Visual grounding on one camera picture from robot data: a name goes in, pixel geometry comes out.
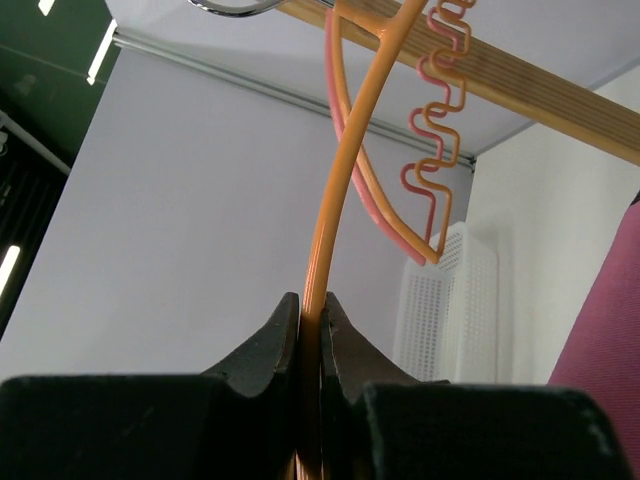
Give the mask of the orange plastic hanger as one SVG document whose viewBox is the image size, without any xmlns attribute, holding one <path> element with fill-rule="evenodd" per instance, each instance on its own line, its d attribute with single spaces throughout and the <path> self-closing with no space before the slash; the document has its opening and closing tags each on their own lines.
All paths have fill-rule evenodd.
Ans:
<svg viewBox="0 0 640 480">
<path fill-rule="evenodd" d="M 321 312 L 349 182 L 358 151 L 383 86 L 411 28 L 422 13 L 424 1 L 406 1 L 392 17 L 370 13 L 349 1 L 336 1 L 333 16 L 341 16 L 375 35 L 379 46 L 365 76 L 355 106 L 345 121 L 316 221 L 309 256 L 298 335 L 298 406 L 301 420 L 296 440 L 296 477 L 320 479 L 321 415 L 320 353 Z"/>
</svg>

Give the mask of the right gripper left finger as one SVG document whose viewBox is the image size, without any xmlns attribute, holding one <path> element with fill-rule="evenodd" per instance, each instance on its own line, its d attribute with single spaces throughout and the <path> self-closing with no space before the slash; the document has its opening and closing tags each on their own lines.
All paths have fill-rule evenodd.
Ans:
<svg viewBox="0 0 640 480">
<path fill-rule="evenodd" d="M 299 299 L 199 374 L 1 385 L 5 479 L 291 479 Z"/>
</svg>

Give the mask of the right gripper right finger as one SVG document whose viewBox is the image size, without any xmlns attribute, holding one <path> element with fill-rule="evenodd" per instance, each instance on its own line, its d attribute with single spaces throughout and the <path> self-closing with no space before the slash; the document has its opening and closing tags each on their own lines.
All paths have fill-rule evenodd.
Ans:
<svg viewBox="0 0 640 480">
<path fill-rule="evenodd" d="M 609 419 L 564 388 L 421 382 L 328 295 L 322 312 L 328 479 L 629 479 Z"/>
</svg>

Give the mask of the pink camouflage trousers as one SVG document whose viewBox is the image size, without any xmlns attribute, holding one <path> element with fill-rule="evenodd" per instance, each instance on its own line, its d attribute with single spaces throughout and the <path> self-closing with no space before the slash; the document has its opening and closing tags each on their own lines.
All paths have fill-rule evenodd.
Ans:
<svg viewBox="0 0 640 480">
<path fill-rule="evenodd" d="M 549 383 L 587 392 L 621 436 L 639 437 L 638 199 L 621 220 Z"/>
</svg>

